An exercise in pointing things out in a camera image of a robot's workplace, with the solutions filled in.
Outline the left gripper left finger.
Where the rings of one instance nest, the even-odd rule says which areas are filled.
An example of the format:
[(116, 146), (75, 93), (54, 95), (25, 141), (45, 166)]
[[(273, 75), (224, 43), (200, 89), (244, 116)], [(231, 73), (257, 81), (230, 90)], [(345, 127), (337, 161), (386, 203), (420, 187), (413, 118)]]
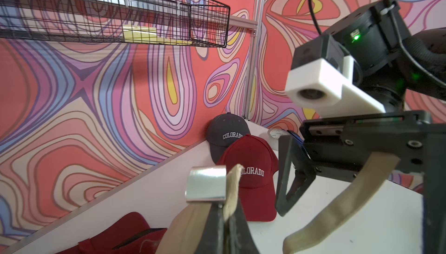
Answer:
[(223, 204), (211, 204), (195, 254), (223, 254), (224, 232)]

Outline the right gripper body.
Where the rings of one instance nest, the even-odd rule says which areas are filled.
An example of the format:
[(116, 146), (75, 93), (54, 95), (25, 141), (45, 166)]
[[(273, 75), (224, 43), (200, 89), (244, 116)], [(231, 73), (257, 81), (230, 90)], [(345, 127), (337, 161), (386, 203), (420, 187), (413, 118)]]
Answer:
[(304, 147), (318, 175), (352, 182), (372, 152), (400, 159), (394, 171), (423, 177), (423, 252), (446, 251), (446, 126), (426, 111), (306, 120)]

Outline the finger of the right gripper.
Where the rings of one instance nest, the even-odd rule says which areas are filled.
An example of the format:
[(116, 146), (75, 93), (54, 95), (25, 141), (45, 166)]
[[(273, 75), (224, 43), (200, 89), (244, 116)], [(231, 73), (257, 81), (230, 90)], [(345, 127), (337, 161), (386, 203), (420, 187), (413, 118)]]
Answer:
[(275, 208), (284, 217), (316, 178), (315, 169), (304, 148), (291, 136), (279, 139), (279, 170)]

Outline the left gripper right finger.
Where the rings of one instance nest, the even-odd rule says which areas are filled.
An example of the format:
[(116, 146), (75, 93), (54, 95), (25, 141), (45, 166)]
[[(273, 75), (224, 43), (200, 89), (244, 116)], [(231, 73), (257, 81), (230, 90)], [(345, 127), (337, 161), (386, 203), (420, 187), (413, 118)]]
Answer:
[(259, 250), (251, 235), (243, 206), (238, 200), (235, 212), (226, 224), (227, 254), (259, 254)]

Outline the red Colorado cap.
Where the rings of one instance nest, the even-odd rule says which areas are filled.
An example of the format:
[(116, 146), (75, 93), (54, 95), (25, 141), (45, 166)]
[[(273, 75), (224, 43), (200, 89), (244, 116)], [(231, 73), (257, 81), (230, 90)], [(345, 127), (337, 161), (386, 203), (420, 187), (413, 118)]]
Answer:
[(243, 166), (239, 181), (239, 199), (247, 221), (270, 222), (276, 218), (273, 176), (278, 158), (262, 138), (245, 135), (231, 144), (217, 162), (231, 170)]

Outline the dark red cap front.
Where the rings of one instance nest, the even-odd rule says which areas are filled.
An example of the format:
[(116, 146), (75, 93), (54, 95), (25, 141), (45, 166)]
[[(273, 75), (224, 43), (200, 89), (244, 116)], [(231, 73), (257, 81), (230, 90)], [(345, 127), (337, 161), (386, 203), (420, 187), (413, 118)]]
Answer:
[(63, 254), (154, 254), (166, 228), (151, 228), (138, 212), (131, 212), (98, 235), (63, 250)]

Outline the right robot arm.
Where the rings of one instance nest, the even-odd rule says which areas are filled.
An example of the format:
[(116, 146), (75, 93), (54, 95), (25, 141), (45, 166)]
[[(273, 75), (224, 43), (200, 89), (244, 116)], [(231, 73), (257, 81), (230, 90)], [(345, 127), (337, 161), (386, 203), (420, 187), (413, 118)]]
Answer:
[(394, 0), (361, 7), (296, 48), (285, 91), (318, 119), (279, 140), (276, 210), (286, 215), (317, 176), (349, 186), (283, 242), (286, 254), (311, 248), (355, 215), (393, 172), (420, 174), (423, 252), (446, 251), (446, 126), (404, 111), (413, 90), (446, 97), (446, 57), (431, 33), (411, 35)]

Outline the grey Colorado cap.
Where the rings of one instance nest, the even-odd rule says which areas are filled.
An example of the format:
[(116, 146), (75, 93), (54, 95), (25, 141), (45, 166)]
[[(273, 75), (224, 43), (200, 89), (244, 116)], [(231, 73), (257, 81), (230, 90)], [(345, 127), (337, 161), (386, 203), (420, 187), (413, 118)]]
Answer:
[(225, 150), (247, 134), (250, 134), (250, 130), (242, 117), (231, 113), (216, 116), (206, 130), (213, 162), (217, 164)]

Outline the clear tape roll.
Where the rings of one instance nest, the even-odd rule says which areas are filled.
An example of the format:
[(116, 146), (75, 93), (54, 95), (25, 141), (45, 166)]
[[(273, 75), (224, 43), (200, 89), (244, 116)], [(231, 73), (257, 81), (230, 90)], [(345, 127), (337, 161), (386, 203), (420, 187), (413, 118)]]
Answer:
[(279, 139), (282, 136), (288, 136), (289, 132), (283, 129), (269, 129), (267, 132), (267, 141), (270, 147), (277, 151), (279, 147)]

